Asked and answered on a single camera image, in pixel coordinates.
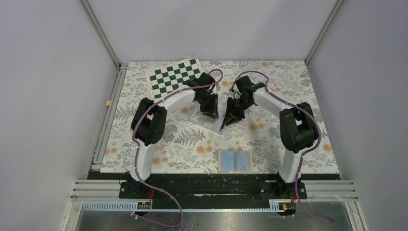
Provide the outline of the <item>clear plastic card box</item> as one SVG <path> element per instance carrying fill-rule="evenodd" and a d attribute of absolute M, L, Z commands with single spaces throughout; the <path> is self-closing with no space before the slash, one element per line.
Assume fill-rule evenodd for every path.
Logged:
<path fill-rule="evenodd" d="M 190 111 L 187 113 L 187 120 L 215 133 L 223 134 L 224 128 L 222 128 L 222 123 L 225 117 L 225 112 L 218 110 L 218 115 L 219 117 L 217 119 L 204 115 L 200 111 L 200 105 L 195 103 L 190 107 Z"/>

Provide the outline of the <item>beige card holder wallet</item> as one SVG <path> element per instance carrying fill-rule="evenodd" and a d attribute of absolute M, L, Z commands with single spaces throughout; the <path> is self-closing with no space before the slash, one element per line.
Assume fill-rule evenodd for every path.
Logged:
<path fill-rule="evenodd" d="M 219 150 L 217 169 L 219 172 L 253 173 L 253 154 L 242 150 Z"/>

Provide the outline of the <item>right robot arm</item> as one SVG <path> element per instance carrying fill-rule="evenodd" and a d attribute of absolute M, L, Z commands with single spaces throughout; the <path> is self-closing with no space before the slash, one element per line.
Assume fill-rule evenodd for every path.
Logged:
<path fill-rule="evenodd" d="M 301 177 L 304 156 L 315 150 L 321 142 L 321 130 L 314 119 L 311 106 L 293 104 L 268 90 L 266 83 L 253 83 L 246 73 L 234 81 L 239 98 L 229 97 L 222 126 L 229 126 L 244 119 L 244 112 L 253 105 L 261 106 L 279 118 L 280 139 L 285 147 L 284 161 L 279 170 L 282 180 L 276 192 L 288 198 L 295 192 L 294 182 Z"/>

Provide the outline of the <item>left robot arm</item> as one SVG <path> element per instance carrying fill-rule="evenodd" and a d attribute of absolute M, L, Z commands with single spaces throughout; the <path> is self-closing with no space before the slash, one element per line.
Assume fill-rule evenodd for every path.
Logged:
<path fill-rule="evenodd" d="M 202 115 L 219 119 L 218 95 L 213 93 L 218 83 L 210 74 L 203 72 L 198 78 L 184 81 L 178 89 L 166 96 L 156 100 L 141 100 L 130 126 L 133 130 L 132 140 L 136 144 L 133 169 L 130 171 L 136 181 L 130 190 L 136 197 L 143 198 L 149 193 L 149 185 L 145 180 L 151 174 L 153 145 L 164 134 L 167 114 L 196 102 Z"/>

